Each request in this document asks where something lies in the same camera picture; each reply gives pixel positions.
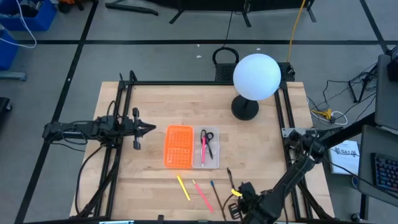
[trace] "orange plastic basket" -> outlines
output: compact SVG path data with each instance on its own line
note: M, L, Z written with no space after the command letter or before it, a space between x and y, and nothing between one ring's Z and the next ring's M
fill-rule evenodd
M164 165L168 168L190 169L193 157L193 128L184 125L167 127L164 144Z

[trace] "keyboard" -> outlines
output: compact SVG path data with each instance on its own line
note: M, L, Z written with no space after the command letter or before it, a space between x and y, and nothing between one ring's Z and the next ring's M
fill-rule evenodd
M398 192L398 159L372 153L373 184L386 190Z

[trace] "wooden table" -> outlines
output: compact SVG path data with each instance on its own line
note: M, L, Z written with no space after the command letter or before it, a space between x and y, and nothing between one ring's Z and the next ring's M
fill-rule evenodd
M117 86L117 82L102 84L94 118L106 114L109 103L116 97ZM303 83L288 83L288 87L296 127L312 127ZM260 101L258 115L251 121L240 121L231 112L231 102L236 95L234 86L134 86L130 107L139 108L141 120L155 124L157 128L144 136L140 151L133 149L133 137L124 138L112 219L156 220L158 215L164 215L165 220L222 220L210 180L214 180L223 203L231 194L227 167L232 171L235 186L250 181L258 194L273 188L286 171L275 99L272 96ZM285 103L281 98L286 122ZM217 126L220 129L220 168L166 169L163 163L164 139L166 127L171 124ZM90 141L85 158L98 146L99 142ZM83 170L78 202L80 209L98 188L104 152L103 149L92 157ZM185 182L192 199L190 202L182 192L177 174ZM214 213L207 209L192 179L201 187L215 209ZM322 164L316 165L306 175L306 180L317 202L334 216ZM299 191L298 196L304 217ZM106 192L102 215L107 197ZM285 204L289 220L294 220L291 197L287 197ZM225 212L230 220L228 210ZM285 220L283 212L280 220Z

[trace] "lamp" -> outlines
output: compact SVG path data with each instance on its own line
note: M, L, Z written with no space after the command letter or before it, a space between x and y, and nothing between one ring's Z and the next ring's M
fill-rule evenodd
M248 121L259 111L257 100L270 97L278 89L280 68L268 55L248 55L237 64L233 81L239 96L232 101L232 114L238 119Z

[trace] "floor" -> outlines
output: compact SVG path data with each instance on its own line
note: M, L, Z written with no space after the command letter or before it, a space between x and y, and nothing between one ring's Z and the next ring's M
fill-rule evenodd
M141 0L128 4L150 7L160 15L107 9L104 1L86 2L84 11L73 8L69 14L58 13L50 30L34 32L38 46L20 48L12 64L11 70L26 72L28 80L0 81L0 96L10 98L14 106L0 130L3 223L14 222L43 144L44 124L53 117L64 122L92 119L101 82L116 81L119 73L127 78L131 69L139 80L214 79L211 56L226 37L228 12L187 11L170 25L176 10ZM349 80L376 62L383 45L398 44L397 8L396 0L316 0L312 8L316 23L303 12L290 61L296 80L304 82L314 102L323 101L319 92L327 79ZM264 53L283 62L297 13L298 9L251 12L252 28L245 26L242 16L233 14L227 46L241 58ZM12 34L23 43L32 43L26 32ZM220 53L218 60L232 62L234 58ZM345 88L344 83L330 83L326 97ZM372 96L347 113L347 125L371 100ZM329 104L333 111L342 112L354 105L348 91ZM374 102L363 116L373 111ZM313 121L320 129L329 128L316 118ZM68 217L82 158L80 152L50 147L25 222ZM330 174L328 166L325 173L336 216L349 220L359 211L360 194L352 188L349 176ZM394 223L397 212L398 208L371 198L370 222Z

